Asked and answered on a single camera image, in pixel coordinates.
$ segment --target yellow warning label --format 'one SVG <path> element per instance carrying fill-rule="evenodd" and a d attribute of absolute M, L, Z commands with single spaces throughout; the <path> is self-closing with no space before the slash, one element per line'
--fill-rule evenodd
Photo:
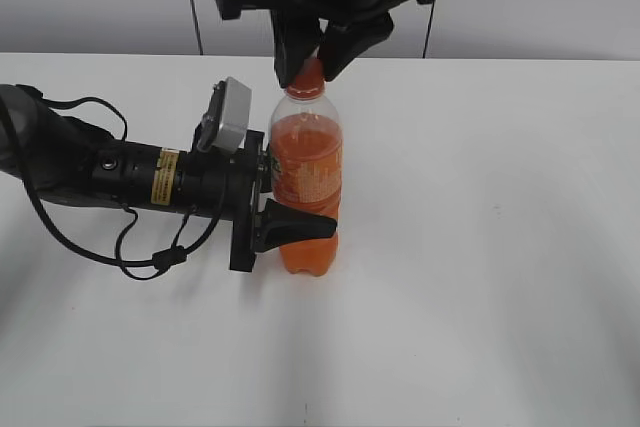
<path fill-rule="evenodd" d="M 176 174 L 180 152 L 172 149 L 160 150 L 156 173 L 151 187 L 151 203 L 155 205 L 169 205 L 171 203 L 171 189 Z"/>

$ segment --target orange liquid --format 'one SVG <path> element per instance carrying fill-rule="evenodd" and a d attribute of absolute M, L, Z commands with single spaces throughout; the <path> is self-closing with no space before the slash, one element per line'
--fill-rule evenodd
<path fill-rule="evenodd" d="M 328 117 L 291 115 L 273 125 L 270 146 L 280 170 L 274 174 L 276 200 L 337 220 L 342 187 L 340 126 Z M 337 249 L 338 234 L 335 234 L 330 239 L 283 245 L 280 253 L 292 274 L 306 271 L 320 276 L 329 270 Z"/>

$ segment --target bottle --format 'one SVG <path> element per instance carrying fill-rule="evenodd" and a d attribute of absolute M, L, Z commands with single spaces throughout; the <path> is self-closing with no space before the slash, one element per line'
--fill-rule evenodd
<path fill-rule="evenodd" d="M 338 219 L 342 189 L 342 129 L 324 96 L 322 63 L 306 61 L 271 116 L 269 145 L 276 200 Z M 280 247 L 286 269 L 324 275 L 338 249 L 338 234 Z"/>

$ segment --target bottle cap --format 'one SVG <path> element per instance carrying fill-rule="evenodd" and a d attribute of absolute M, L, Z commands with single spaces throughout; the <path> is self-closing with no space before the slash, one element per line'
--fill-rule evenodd
<path fill-rule="evenodd" d="M 287 94 L 294 99 L 310 100 L 324 93 L 324 72 L 322 62 L 316 57 L 307 59 L 293 83 L 287 87 Z"/>

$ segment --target metal screw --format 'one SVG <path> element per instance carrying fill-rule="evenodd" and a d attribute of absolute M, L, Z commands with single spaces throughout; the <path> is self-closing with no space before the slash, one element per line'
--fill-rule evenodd
<path fill-rule="evenodd" d="M 116 159 L 104 159 L 102 161 L 102 168 L 104 170 L 113 170 L 118 166 L 118 161 Z"/>

